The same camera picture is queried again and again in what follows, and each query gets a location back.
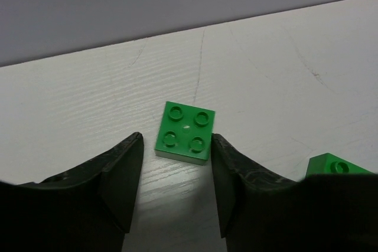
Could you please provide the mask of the green small lego brick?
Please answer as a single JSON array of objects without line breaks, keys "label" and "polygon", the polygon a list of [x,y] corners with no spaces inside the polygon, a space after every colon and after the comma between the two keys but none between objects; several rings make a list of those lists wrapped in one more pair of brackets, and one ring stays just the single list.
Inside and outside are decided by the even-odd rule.
[{"label": "green small lego brick", "polygon": [[155,154],[162,158],[204,165],[210,157],[215,114],[213,110],[166,102]]}]

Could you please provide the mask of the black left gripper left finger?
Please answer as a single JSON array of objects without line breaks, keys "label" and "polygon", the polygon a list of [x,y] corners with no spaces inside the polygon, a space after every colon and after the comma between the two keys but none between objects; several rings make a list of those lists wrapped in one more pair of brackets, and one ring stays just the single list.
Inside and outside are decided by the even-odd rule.
[{"label": "black left gripper left finger", "polygon": [[144,158],[135,132],[42,182],[1,182],[2,251],[121,251]]}]

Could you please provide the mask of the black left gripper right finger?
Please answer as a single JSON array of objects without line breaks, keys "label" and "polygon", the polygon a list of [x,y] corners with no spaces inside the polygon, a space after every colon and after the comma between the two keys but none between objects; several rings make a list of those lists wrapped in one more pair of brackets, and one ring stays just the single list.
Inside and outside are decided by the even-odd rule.
[{"label": "black left gripper right finger", "polygon": [[377,175],[284,178],[211,138],[221,237],[228,251],[376,251]]}]

